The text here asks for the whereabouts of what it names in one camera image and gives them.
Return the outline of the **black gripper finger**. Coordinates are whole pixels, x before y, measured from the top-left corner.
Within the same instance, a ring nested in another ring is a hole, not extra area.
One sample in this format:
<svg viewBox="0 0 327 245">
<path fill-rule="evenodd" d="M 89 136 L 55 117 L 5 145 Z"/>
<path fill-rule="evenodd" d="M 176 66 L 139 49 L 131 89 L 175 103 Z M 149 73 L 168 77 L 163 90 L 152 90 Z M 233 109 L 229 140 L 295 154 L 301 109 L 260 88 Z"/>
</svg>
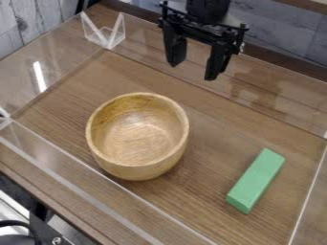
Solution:
<svg viewBox="0 0 327 245">
<path fill-rule="evenodd" d="M 163 44 L 165 60 L 176 67 L 187 57 L 187 38 L 168 22 L 163 23 Z"/>
<path fill-rule="evenodd" d="M 231 51 L 228 50 L 228 45 L 221 42 L 215 43 L 205 65 L 205 80 L 215 80 L 217 78 L 219 74 L 225 70 L 229 59 Z"/>
</svg>

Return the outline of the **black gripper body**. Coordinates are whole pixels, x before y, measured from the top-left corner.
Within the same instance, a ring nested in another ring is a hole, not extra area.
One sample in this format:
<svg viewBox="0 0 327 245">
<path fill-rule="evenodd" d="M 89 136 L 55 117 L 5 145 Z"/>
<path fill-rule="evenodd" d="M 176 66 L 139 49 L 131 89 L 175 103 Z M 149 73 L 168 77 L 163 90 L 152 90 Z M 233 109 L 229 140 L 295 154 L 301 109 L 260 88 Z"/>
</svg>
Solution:
<svg viewBox="0 0 327 245">
<path fill-rule="evenodd" d="M 228 41 L 232 53 L 239 54 L 244 49 L 249 25 L 228 13 L 229 4 L 231 0 L 163 0 L 163 19 Z"/>
</svg>

